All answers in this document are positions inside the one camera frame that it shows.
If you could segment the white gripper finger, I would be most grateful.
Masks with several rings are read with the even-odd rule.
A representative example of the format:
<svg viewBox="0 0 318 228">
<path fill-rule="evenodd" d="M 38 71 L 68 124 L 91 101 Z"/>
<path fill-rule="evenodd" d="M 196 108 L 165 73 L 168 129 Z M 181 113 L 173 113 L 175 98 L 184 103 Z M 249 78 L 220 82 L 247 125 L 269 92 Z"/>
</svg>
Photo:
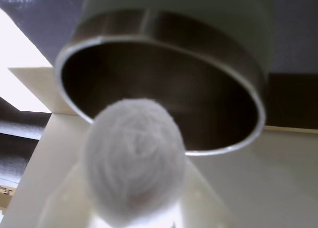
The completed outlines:
<svg viewBox="0 0 318 228">
<path fill-rule="evenodd" d="M 160 217 L 140 221 L 136 228 L 224 228 L 226 208 L 192 162 L 187 163 L 185 187 L 178 204 Z M 85 193 L 78 166 L 47 199 L 44 228 L 108 228 Z"/>
</svg>

